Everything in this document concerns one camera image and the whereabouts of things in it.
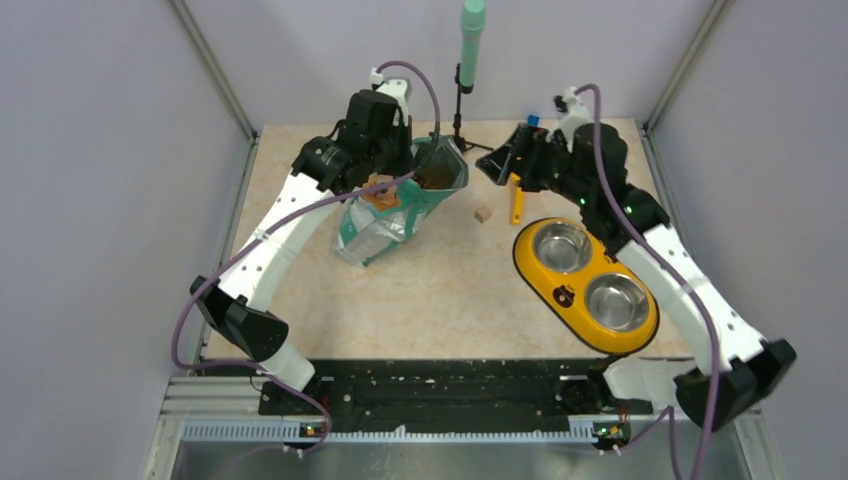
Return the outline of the yellow plastic scoop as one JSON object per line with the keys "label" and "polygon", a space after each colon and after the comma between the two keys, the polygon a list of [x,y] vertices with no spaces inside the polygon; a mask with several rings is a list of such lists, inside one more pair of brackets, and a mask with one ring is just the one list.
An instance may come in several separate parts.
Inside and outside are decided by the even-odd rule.
{"label": "yellow plastic scoop", "polygon": [[525,193],[521,187],[521,178],[516,173],[510,174],[509,187],[511,192],[510,224],[518,226],[523,218]]}

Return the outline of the green pet food bag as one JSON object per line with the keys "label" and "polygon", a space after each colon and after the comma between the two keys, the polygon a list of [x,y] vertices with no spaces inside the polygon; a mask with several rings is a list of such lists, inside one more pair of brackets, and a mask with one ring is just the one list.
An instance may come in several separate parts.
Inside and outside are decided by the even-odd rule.
{"label": "green pet food bag", "polygon": [[[415,176],[389,188],[384,194],[356,198],[344,210],[334,251],[347,262],[366,267],[379,256],[409,241],[445,199],[467,186],[468,164],[452,137],[441,136],[435,145],[429,138],[418,138],[413,141],[411,152],[421,162]],[[423,189],[420,172],[428,168],[455,171],[455,188]]]}

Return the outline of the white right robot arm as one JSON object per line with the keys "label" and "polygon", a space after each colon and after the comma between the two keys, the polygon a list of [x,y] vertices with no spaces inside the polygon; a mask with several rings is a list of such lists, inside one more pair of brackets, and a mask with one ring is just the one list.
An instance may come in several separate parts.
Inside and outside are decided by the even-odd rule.
{"label": "white right robot arm", "polygon": [[631,184],[627,143],[616,128],[584,123],[571,135],[516,126],[476,167],[493,183],[519,178],[530,192],[550,191],[577,205],[582,224],[670,314],[694,355],[673,379],[680,409],[717,431],[767,398],[797,361],[786,339],[749,325],[685,251],[668,213]]}

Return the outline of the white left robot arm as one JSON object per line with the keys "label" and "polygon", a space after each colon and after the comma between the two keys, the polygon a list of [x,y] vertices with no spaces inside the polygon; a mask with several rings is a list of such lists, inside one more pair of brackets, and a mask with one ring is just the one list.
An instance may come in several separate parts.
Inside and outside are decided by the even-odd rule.
{"label": "white left robot arm", "polygon": [[285,385],[297,413],[319,404],[315,368],[294,346],[288,325],[270,313],[279,282],[337,203],[374,174],[402,177],[413,168],[408,85],[402,80],[352,95],[329,136],[306,142],[281,191],[252,236],[215,280],[191,287],[207,323]]}

